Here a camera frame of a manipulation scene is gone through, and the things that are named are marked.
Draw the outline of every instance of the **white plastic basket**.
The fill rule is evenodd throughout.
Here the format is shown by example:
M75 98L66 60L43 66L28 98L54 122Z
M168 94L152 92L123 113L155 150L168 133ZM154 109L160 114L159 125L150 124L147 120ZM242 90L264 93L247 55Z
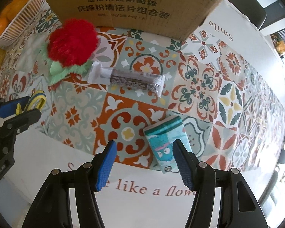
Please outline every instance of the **white plastic basket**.
M0 36L0 47L11 45L38 15L45 0L29 0Z

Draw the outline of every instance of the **black chair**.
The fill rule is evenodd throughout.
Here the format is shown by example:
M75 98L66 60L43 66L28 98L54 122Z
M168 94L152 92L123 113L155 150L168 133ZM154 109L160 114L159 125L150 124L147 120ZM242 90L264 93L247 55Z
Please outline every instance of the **black chair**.
M261 28L265 19L266 19L266 11L265 9L258 3L257 0L228 0L234 6L237 7L238 10L241 11L244 15L246 15L252 24L254 24L258 29Z

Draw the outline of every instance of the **brown cardboard box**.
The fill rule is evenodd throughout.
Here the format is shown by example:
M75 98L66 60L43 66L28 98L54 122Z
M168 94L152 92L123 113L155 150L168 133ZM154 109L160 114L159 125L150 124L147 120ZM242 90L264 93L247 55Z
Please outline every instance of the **brown cardboard box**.
M46 0L63 22L143 30L186 39L222 0Z

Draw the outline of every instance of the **silver screw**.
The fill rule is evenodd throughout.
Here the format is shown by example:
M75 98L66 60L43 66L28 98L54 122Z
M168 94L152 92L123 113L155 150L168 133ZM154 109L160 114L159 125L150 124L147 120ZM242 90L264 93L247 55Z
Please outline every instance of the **silver screw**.
M201 168L206 168L207 164L205 162L199 162L198 166L201 167Z
M238 174L238 173L239 173L239 170L236 169L236 168L232 168L232 169L231 169L231 172L232 172L233 174Z
M90 162L84 163L84 168L89 169L92 167L92 164Z
M52 175L57 175L59 173L59 169L54 169L51 171Z
M5 146L2 148L2 152L3 154L7 154L8 153L8 148Z

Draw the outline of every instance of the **red fluffy ball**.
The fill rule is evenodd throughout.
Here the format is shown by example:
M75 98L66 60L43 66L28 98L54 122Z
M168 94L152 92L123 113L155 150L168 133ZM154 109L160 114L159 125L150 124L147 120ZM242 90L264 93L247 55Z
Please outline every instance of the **red fluffy ball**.
M69 19L49 37L48 56L63 67L84 64L97 48L97 32L86 20Z

